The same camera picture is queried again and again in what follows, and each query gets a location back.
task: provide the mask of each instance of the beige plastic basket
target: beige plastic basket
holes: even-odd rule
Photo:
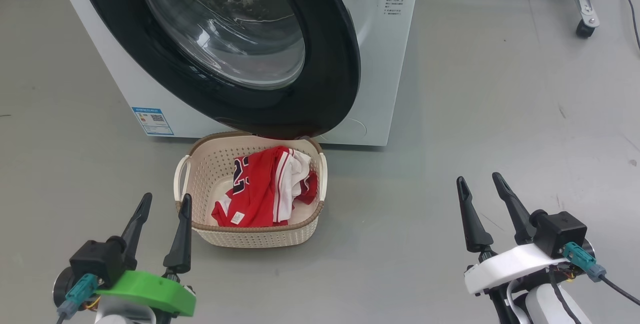
[[[310,167],[318,177],[318,192],[310,205],[295,207],[288,226],[267,228],[219,227],[211,217],[215,201],[233,187],[234,158],[264,149],[286,146],[311,157]],[[272,140],[242,132],[204,137],[178,164],[173,179],[176,207],[185,193],[192,198],[193,230],[213,245],[233,248],[286,247],[306,242],[316,230],[327,193],[327,160],[315,140]]]

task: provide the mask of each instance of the clothes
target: clothes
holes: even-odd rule
[[[233,188],[217,202],[211,215],[221,227],[286,225],[293,201],[310,204],[318,179],[306,154],[279,146],[234,161]]]

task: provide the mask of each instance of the floor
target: floor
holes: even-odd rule
[[[176,323],[494,324],[489,299],[464,287],[476,256],[454,184],[466,178],[505,251],[514,230],[493,171],[531,212],[586,223],[608,276],[640,294],[640,53],[626,0],[594,0],[589,40],[574,36],[574,0],[416,3],[389,145],[328,149],[327,205],[304,245],[233,250],[194,235],[182,281],[198,307]],[[118,235],[144,192],[138,269],[163,272],[172,176],[192,141],[143,135],[68,0],[0,0],[0,43],[0,313],[54,322],[69,256]],[[603,284],[564,287],[594,323],[638,321]]]

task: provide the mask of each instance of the washing machine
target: washing machine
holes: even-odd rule
[[[147,135],[387,143],[416,0],[70,1]]]

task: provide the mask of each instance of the black cable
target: black cable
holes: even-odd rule
[[[634,4],[631,3],[631,0],[627,0],[629,1],[629,5],[631,6],[631,18],[633,19],[633,30],[635,31],[635,41],[638,43],[638,49],[640,49],[640,36],[638,36],[638,24],[635,22],[636,20],[636,10],[634,9]]]
[[[553,287],[553,292],[555,293],[555,296],[558,298],[558,301],[562,303],[562,308],[564,308],[564,311],[566,311],[566,314],[569,315],[571,319],[573,319],[573,322],[575,324],[581,324],[580,320],[578,320],[578,317],[576,317],[576,315],[571,311],[571,308],[569,308],[569,305],[565,301],[565,298],[562,297],[562,292],[560,292],[560,288],[556,283],[556,274],[553,272],[553,267],[549,267],[549,281],[551,282],[551,287]]]
[[[616,292],[622,294],[625,298],[629,299],[629,301],[632,301],[633,303],[636,303],[637,305],[640,306],[640,301],[638,301],[638,298],[634,297],[633,295],[625,292],[624,290],[622,290],[619,286],[613,284],[610,280],[608,280],[604,274],[601,274],[601,276],[599,276],[600,279],[602,279],[602,281],[604,283],[606,283],[606,285],[610,286],[611,288],[613,288],[613,290],[615,290]]]

